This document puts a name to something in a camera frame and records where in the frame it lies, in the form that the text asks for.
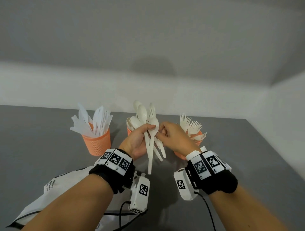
hand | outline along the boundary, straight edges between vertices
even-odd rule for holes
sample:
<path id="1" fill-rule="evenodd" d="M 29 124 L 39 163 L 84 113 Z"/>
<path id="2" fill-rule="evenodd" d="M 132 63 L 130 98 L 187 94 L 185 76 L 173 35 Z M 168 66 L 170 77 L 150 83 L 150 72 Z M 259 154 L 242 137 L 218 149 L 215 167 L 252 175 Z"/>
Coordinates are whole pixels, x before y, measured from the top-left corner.
<path id="1" fill-rule="evenodd" d="M 194 150 L 200 151 L 200 148 L 191 140 L 179 124 L 164 121 L 160 124 L 156 137 L 166 147 L 184 156 L 187 156 Z"/>
<path id="2" fill-rule="evenodd" d="M 129 136 L 121 143 L 119 148 L 127 152 L 135 161 L 147 152 L 144 132 L 149 129 L 154 129 L 155 127 L 155 125 L 151 125 L 149 123 L 143 124 L 141 127 L 138 127 L 136 130 L 132 131 L 132 133 L 130 133 Z"/>

qr-like code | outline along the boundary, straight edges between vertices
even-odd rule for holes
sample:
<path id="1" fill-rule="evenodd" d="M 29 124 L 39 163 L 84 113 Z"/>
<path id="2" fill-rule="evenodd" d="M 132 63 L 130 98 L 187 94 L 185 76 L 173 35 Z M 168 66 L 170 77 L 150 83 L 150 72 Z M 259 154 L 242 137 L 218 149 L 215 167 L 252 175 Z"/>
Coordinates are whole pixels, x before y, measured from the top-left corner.
<path id="1" fill-rule="evenodd" d="M 122 161 L 120 162 L 119 166 L 126 171 L 128 166 L 129 166 L 129 164 L 130 163 L 123 158 Z"/>
<path id="2" fill-rule="evenodd" d="M 140 210 L 137 210 L 136 208 L 133 208 L 132 210 L 130 210 L 131 212 L 134 212 L 134 213 L 141 213 L 142 211 Z"/>
<path id="3" fill-rule="evenodd" d="M 118 156 L 117 154 L 113 153 L 113 155 L 111 156 L 109 161 L 114 163 L 115 165 L 117 165 L 120 162 L 120 160 L 121 160 L 121 157 Z"/>
<path id="4" fill-rule="evenodd" d="M 217 160 L 217 158 L 215 156 L 207 157 L 206 160 L 209 162 L 211 167 L 216 167 L 217 165 L 220 165 L 219 161 Z"/>
<path id="5" fill-rule="evenodd" d="M 177 185 L 179 189 L 185 189 L 184 183 L 182 180 L 177 180 Z"/>
<path id="6" fill-rule="evenodd" d="M 206 171 L 206 167 L 204 166 L 202 161 L 195 163 L 194 167 L 195 167 L 196 171 L 198 172 L 198 174 L 201 174 Z"/>
<path id="7" fill-rule="evenodd" d="M 139 193 L 144 196 L 147 196 L 147 192 L 148 192 L 148 186 L 141 184 Z"/>
<path id="8" fill-rule="evenodd" d="M 111 152 L 105 152 L 100 159 L 107 159 Z"/>

gray tabletop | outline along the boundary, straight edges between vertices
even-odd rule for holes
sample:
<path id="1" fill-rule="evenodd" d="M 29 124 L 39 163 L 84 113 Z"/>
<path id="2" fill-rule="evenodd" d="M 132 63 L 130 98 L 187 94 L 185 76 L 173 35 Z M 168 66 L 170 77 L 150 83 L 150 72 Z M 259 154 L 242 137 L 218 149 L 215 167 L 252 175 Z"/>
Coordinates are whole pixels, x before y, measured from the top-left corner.
<path id="1" fill-rule="evenodd" d="M 81 138 L 69 130 L 77 110 L 0 106 L 0 230 L 43 193 L 43 186 L 59 174 L 92 165 Z M 112 147 L 127 136 L 126 118 L 132 113 L 113 112 L 110 125 Z M 179 122 L 179 116 L 157 115 L 159 121 Z M 305 227 L 305 182 L 268 142 L 243 119 L 193 117 L 207 132 L 208 150 L 220 155 L 239 183 L 262 201 L 286 225 Z M 180 198 L 173 173 L 186 163 L 166 149 L 163 162 L 154 160 L 147 214 L 126 230 L 213 230 L 203 200 Z M 137 160 L 147 171 L 147 157 Z M 206 197 L 217 230 L 224 227 Z"/>

bundle of utensils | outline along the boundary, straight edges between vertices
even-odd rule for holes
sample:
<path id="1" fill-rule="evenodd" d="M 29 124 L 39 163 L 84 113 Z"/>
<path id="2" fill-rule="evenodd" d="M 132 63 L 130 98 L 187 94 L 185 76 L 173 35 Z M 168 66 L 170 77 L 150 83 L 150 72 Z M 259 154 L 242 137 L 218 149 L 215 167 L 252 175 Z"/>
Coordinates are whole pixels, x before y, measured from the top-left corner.
<path id="1" fill-rule="evenodd" d="M 197 135 L 200 132 L 202 125 L 196 121 L 191 122 L 191 120 L 192 118 L 186 117 L 185 113 L 180 114 L 180 126 L 182 129 L 194 142 L 201 142 L 206 137 L 207 133 Z"/>
<path id="2" fill-rule="evenodd" d="M 144 133 L 146 150 L 148 155 L 148 174 L 151 174 L 153 166 L 153 153 L 155 152 L 160 161 L 163 160 L 154 143 L 161 150 L 163 158 L 166 158 L 163 143 L 155 137 L 159 130 L 159 121 L 156 118 L 156 109 L 154 105 L 150 103 L 149 112 L 147 113 L 147 110 L 144 105 L 137 100 L 134 101 L 133 107 L 135 109 L 136 115 L 127 118 L 126 120 L 127 128 L 130 131 L 137 129 L 145 123 L 153 124 L 156 126 L 154 129 L 148 130 L 150 137 L 148 136 L 147 132 Z"/>
<path id="3" fill-rule="evenodd" d="M 78 111 L 78 118 L 76 115 L 72 117 L 74 124 L 70 130 L 91 138 L 100 137 L 108 131 L 112 120 L 110 111 L 101 106 L 94 112 L 93 119 L 91 119 L 86 109 L 80 103 L 78 103 L 78 107 L 80 109 Z"/>

black wrist strap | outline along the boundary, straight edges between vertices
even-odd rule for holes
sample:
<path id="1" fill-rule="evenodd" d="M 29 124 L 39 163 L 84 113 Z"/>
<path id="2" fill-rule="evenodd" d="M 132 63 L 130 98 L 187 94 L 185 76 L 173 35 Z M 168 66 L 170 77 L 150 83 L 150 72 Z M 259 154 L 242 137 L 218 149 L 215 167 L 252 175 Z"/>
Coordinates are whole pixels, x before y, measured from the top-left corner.
<path id="1" fill-rule="evenodd" d="M 185 169 L 194 189 L 202 189 L 208 195 L 215 191 L 233 193 L 237 188 L 236 177 L 212 151 L 192 158 Z"/>
<path id="2" fill-rule="evenodd" d="M 107 149 L 89 174 L 99 175 L 110 185 L 113 193 L 117 194 L 118 191 L 119 193 L 124 191 L 123 186 L 131 188 L 134 171 L 133 160 L 125 151 Z"/>

